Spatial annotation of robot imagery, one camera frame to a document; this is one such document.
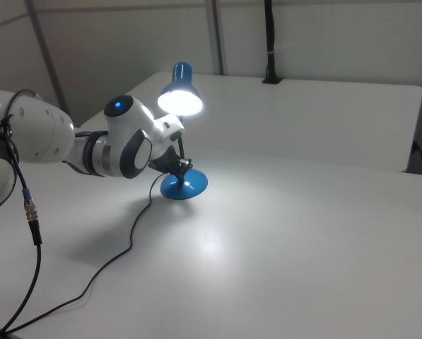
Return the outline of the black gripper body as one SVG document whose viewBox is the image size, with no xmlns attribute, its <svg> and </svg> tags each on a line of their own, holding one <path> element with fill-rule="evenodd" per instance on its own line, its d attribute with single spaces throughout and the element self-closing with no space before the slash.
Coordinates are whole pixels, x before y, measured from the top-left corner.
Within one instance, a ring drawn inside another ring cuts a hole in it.
<svg viewBox="0 0 422 339">
<path fill-rule="evenodd" d="M 175 147 L 170 145 L 160 157 L 149 161 L 149 167 L 161 173 L 177 175 L 181 173 L 180 160 Z"/>
</svg>

